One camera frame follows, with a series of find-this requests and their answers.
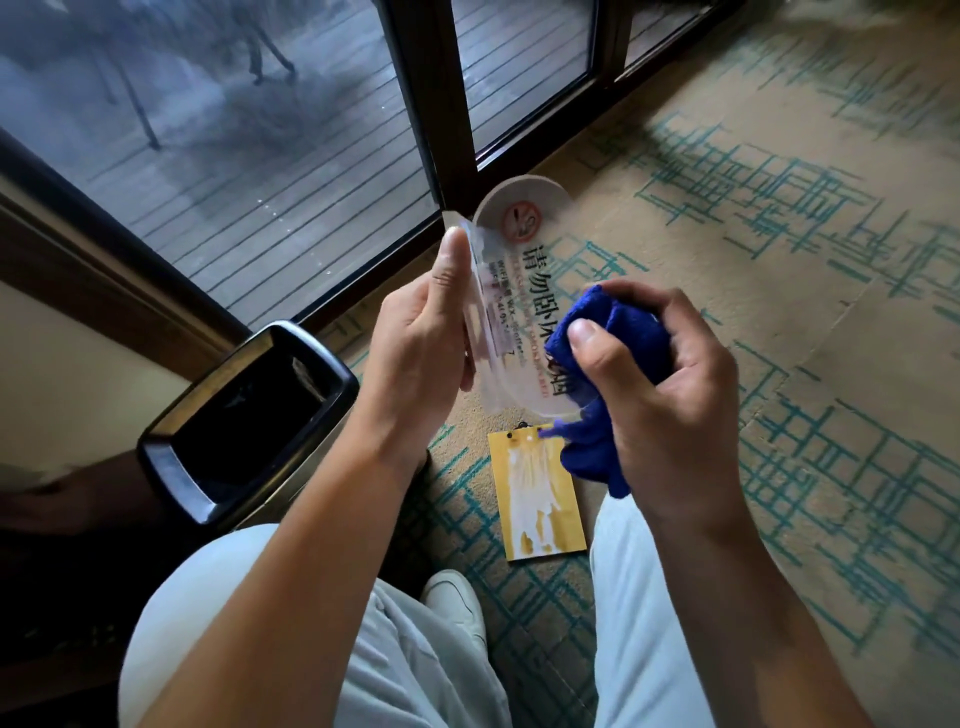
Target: blue cloth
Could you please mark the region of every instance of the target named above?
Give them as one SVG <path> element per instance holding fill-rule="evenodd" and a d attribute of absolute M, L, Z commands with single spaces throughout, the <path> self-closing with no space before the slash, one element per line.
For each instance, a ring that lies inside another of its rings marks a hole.
<path fill-rule="evenodd" d="M 613 497 L 625 497 L 630 494 L 630 486 L 623 477 L 613 445 L 610 412 L 577 364 L 566 338 L 566 330 L 577 319 L 596 322 L 626 344 L 637 366 L 654 384 L 660 384 L 673 373 L 670 334 L 649 311 L 617 301 L 595 285 L 573 305 L 546 341 L 547 352 L 569 374 L 573 385 L 570 396 L 582 409 L 578 422 L 558 420 L 552 428 L 542 430 L 540 436 L 564 437 L 566 444 L 560 461 L 568 471 L 587 480 L 606 483 Z"/>

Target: light gray pants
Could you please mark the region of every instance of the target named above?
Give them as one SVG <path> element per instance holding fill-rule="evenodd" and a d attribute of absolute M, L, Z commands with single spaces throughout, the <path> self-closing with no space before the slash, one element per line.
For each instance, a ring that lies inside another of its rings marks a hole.
<path fill-rule="evenodd" d="M 187 559 L 150 599 L 120 675 L 120 726 L 143 717 L 276 527 L 237 531 Z M 711 728 L 707 700 L 631 498 L 604 500 L 590 570 L 596 600 L 596 725 Z M 506 695 L 459 627 L 381 581 L 350 656 L 338 726 L 509 726 Z"/>

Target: hand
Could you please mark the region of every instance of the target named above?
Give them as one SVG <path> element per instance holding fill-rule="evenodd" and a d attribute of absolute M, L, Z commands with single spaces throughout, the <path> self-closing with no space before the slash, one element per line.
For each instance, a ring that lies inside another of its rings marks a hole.
<path fill-rule="evenodd" d="M 657 314 L 670 332 L 674 373 L 658 386 L 630 351 L 592 321 L 571 324 L 577 362 L 613 422 L 624 477 L 648 522 L 715 531 L 750 518 L 737 466 L 737 375 L 733 356 L 690 299 L 631 280 L 605 292 Z"/>
<path fill-rule="evenodd" d="M 413 469 L 457 399 L 469 391 L 473 362 L 464 329 L 470 286 L 467 234 L 444 235 L 433 269 L 380 306 L 363 386 L 348 427 L 381 456 Z"/>

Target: beige wall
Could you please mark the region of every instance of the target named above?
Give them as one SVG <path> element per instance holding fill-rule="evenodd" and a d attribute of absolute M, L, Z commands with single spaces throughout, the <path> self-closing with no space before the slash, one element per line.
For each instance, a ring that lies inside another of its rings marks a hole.
<path fill-rule="evenodd" d="M 186 385 L 0 282 L 0 491 L 131 449 Z"/>

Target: yellow tag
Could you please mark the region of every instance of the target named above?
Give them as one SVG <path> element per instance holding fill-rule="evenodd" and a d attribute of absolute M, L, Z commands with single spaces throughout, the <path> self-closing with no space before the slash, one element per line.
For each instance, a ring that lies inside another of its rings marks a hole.
<path fill-rule="evenodd" d="M 487 436 L 507 561 L 587 548 L 573 478 L 560 464 L 564 440 L 537 430 Z"/>

